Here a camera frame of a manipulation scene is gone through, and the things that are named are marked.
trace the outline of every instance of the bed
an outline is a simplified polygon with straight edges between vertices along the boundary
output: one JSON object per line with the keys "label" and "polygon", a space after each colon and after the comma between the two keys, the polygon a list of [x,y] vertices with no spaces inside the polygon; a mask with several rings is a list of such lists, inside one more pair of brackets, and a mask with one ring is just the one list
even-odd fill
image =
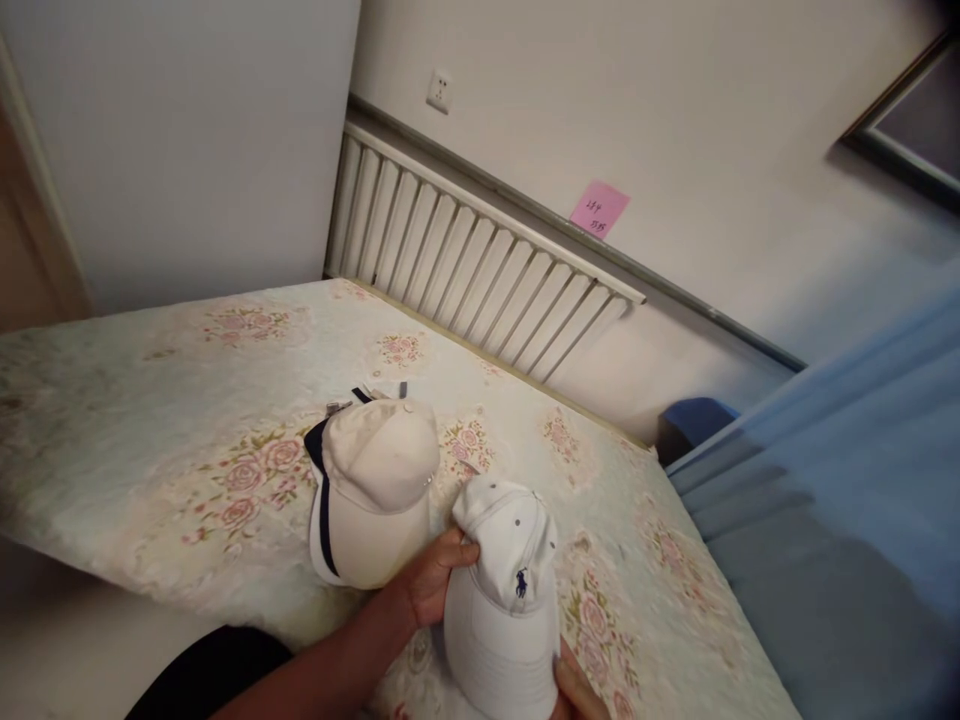
{"label": "bed", "polygon": [[[543,494],[562,632],[614,717],[798,717],[654,452],[345,280],[0,337],[0,531],[302,648],[364,595],[311,567],[301,438],[351,388],[401,381],[438,417],[434,531],[474,469]],[[436,632],[377,714],[470,715]]]}

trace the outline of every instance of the radiator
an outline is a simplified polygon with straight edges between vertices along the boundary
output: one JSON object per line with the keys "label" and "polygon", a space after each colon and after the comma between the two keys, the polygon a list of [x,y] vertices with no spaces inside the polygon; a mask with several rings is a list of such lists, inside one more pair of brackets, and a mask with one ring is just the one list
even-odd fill
{"label": "radiator", "polygon": [[543,383],[645,299],[349,121],[325,270]]}

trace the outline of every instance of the beige baseball cap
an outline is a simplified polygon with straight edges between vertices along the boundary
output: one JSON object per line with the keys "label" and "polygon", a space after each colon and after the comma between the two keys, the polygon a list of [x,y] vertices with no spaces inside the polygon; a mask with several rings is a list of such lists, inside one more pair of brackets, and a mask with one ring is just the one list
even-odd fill
{"label": "beige baseball cap", "polygon": [[440,465],[433,410],[372,400],[303,439],[317,479],[310,559],[331,585],[383,587],[428,542],[429,484]]}

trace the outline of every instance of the blue object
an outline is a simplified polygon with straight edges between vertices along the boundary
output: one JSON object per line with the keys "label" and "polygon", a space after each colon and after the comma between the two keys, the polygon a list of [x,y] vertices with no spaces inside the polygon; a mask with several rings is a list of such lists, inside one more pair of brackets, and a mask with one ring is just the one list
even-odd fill
{"label": "blue object", "polygon": [[804,717],[955,709],[960,288],[668,474]]}
{"label": "blue object", "polygon": [[740,417],[740,413],[713,398],[692,398],[674,403],[663,411],[662,417],[683,433],[692,447],[697,447]]}

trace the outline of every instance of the wall socket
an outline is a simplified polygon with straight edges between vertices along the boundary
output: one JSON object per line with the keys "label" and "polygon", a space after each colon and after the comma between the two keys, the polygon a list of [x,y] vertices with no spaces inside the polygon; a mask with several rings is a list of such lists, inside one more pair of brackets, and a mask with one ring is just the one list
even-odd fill
{"label": "wall socket", "polygon": [[434,70],[433,77],[430,78],[430,89],[427,90],[427,105],[439,110],[444,115],[449,115],[452,99],[453,82],[450,80],[450,76],[439,70]]}

